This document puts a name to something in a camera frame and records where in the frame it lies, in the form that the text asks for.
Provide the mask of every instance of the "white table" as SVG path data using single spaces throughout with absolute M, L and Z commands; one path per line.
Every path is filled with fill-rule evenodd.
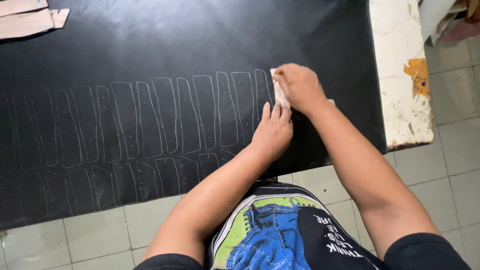
M 413 94 L 403 72 L 409 59 L 425 58 L 417 1 L 370 0 L 370 18 L 388 149 L 431 143 L 430 98 Z

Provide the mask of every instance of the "black t-shirt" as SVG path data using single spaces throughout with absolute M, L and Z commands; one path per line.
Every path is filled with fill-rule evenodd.
M 469 269 L 443 237 L 432 233 L 398 239 L 381 261 L 313 194 L 282 183 L 256 182 L 208 244 L 204 267 L 186 255 L 162 254 L 135 270 Z

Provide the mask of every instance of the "hand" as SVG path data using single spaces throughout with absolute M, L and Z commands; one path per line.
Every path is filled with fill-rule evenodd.
M 284 64 L 275 70 L 273 78 L 280 83 L 292 107 L 307 117 L 327 101 L 317 74 L 308 67 Z
M 288 148 L 293 136 L 292 111 L 275 104 L 270 115 L 270 104 L 264 105 L 262 120 L 253 134 L 253 147 L 265 154 L 270 162 L 277 160 Z

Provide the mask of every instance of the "orange tape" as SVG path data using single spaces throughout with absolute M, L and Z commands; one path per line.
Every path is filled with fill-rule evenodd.
M 404 66 L 403 72 L 412 76 L 413 93 L 430 97 L 427 61 L 425 58 L 409 59 L 408 64 L 410 66 Z

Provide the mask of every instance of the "tiled floor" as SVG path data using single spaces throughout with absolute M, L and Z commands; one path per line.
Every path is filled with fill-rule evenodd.
M 435 142 L 385 157 L 443 236 L 480 270 L 480 37 L 425 48 Z M 368 250 L 373 244 L 332 166 L 279 177 L 313 192 Z M 181 196 L 8 231 L 0 270 L 125 269 L 138 264 Z

